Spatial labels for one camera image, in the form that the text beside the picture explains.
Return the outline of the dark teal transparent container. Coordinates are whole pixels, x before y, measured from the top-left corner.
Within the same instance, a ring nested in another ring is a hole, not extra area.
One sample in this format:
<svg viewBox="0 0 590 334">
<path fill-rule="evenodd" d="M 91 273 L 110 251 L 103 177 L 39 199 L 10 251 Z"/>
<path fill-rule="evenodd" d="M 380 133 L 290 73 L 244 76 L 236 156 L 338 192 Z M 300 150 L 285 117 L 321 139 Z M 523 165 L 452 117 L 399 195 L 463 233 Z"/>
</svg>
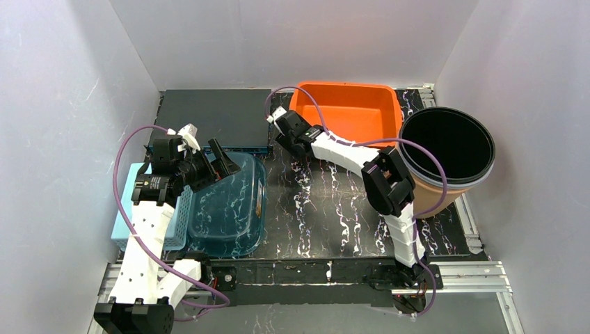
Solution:
<svg viewBox="0 0 590 334">
<path fill-rule="evenodd" d="M 210 257 L 250 255 L 262 242 L 266 168 L 260 159 L 229 152 L 240 171 L 191 195 L 186 245 Z"/>
</svg>

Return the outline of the light blue perforated basket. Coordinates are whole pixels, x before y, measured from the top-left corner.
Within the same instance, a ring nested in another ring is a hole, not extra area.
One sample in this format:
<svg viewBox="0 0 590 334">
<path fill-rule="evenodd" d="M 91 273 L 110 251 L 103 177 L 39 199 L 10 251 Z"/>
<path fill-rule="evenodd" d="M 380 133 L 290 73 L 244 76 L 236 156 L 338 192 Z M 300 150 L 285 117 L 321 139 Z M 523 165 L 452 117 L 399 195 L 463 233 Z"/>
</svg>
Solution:
<svg viewBox="0 0 590 334">
<path fill-rule="evenodd" d="M 129 219 L 132 219 L 133 207 L 133 202 L 131 201 L 131 193 L 134 188 L 136 174 L 142 165 L 143 163 L 133 163 L 129 167 L 128 171 L 125 173 L 127 179 L 122 192 L 121 203 Z M 164 239 L 164 251 L 178 251 L 185 247 L 186 231 L 189 222 L 189 212 L 191 208 L 192 195 L 193 192 L 190 189 L 190 187 L 185 186 L 181 196 L 177 198 L 175 211 L 168 225 L 166 236 Z M 130 231 L 125 223 L 125 220 L 121 216 L 121 213 L 118 212 L 112 229 L 111 240 L 122 251 L 124 251 L 126 248 L 129 233 Z"/>
</svg>

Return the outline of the orange plastic tray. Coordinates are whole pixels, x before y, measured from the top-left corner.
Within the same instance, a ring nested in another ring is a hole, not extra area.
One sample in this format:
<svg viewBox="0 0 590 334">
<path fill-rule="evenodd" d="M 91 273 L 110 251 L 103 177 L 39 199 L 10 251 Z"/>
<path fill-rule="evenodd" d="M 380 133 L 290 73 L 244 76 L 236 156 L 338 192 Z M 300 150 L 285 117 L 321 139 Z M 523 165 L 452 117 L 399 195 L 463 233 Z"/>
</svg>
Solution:
<svg viewBox="0 0 590 334">
<path fill-rule="evenodd" d="M 310 96 L 295 91 L 289 109 L 311 125 L 319 125 L 314 99 L 327 128 L 341 138 L 356 142 L 396 138 L 401 129 L 402 110 L 389 86 L 329 81 L 303 81 L 298 86 Z"/>
</svg>

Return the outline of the tan bucket with black liner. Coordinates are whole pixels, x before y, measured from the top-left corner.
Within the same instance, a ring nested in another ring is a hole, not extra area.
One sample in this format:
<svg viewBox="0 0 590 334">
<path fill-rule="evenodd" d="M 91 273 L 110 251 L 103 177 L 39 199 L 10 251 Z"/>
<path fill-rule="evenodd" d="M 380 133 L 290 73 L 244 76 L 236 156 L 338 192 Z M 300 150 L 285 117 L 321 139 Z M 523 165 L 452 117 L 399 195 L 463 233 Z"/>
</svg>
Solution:
<svg viewBox="0 0 590 334">
<path fill-rule="evenodd" d="M 430 107 L 404 120 L 399 138 L 428 150 L 447 178 L 447 193 L 436 165 L 421 150 L 400 143 L 397 147 L 415 180 L 414 214 L 429 218 L 459 196 L 481 184 L 491 173 L 496 147 L 491 133 L 476 118 L 448 107 Z"/>
</svg>

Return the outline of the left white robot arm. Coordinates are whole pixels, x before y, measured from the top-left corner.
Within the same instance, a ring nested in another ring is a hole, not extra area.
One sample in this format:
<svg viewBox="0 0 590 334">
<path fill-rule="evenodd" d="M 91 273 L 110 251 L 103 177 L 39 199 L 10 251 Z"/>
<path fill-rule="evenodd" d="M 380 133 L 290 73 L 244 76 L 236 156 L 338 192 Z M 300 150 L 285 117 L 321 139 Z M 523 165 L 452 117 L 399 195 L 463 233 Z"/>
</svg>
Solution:
<svg viewBox="0 0 590 334">
<path fill-rule="evenodd" d="M 197 192 L 239 172 L 215 138 L 209 160 L 190 134 L 168 134 L 146 147 L 130 195 L 131 214 L 120 209 L 129 238 L 118 278 L 94 320 L 106 333 L 170 333 L 175 309 L 193 287 L 222 294 L 202 283 L 202 265 L 193 258 L 167 265 L 161 254 L 177 199 L 185 188 Z"/>
</svg>

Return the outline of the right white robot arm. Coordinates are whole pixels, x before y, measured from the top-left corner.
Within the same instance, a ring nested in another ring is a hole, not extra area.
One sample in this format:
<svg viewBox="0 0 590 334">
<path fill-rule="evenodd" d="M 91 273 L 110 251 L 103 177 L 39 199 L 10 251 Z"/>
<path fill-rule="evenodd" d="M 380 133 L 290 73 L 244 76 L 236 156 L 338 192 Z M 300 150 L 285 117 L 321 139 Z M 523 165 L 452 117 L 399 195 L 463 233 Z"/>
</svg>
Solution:
<svg viewBox="0 0 590 334">
<path fill-rule="evenodd" d="M 357 146 L 282 107 L 266 121 L 278 130 L 276 141 L 293 157 L 328 161 L 361 177 L 367 200 L 388 226 L 395 260 L 408 268 L 417 264 L 424 250 L 414 236 L 415 182 L 396 148 Z"/>
</svg>

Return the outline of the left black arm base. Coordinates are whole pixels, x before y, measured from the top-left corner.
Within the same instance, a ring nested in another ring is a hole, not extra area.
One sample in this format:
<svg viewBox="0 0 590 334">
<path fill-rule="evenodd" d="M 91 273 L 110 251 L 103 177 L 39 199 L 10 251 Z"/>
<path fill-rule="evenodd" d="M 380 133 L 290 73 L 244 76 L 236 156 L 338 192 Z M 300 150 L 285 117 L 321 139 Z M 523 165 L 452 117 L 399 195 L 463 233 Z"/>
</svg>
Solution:
<svg viewBox="0 0 590 334">
<path fill-rule="evenodd" d="M 189 252 L 179 257 L 179 260 L 195 260 L 198 262 L 198 268 L 201 270 L 200 282 L 196 289 L 209 292 L 211 301 L 208 304 L 197 305 L 189 301 L 182 301 L 183 304 L 193 308 L 203 309 L 196 317 L 199 318 L 207 313 L 208 310 L 225 308 L 231 306 L 228 292 L 235 289 L 236 269 L 234 267 L 223 266 L 218 259 L 212 259 L 202 252 Z"/>
</svg>

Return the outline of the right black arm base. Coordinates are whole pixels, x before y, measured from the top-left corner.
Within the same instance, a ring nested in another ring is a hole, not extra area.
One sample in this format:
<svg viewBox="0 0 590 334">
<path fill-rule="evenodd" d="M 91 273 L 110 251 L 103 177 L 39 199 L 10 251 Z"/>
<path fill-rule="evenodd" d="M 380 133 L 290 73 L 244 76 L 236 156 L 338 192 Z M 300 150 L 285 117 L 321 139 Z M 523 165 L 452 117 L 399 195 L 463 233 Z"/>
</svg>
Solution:
<svg viewBox="0 0 590 334">
<path fill-rule="evenodd" d="M 376 290 L 392 290 L 394 307 L 405 315 L 420 315 L 428 309 L 426 294 L 444 287 L 439 266 L 424 256 L 420 263 L 406 267 L 395 260 L 370 266 L 362 281 Z"/>
</svg>

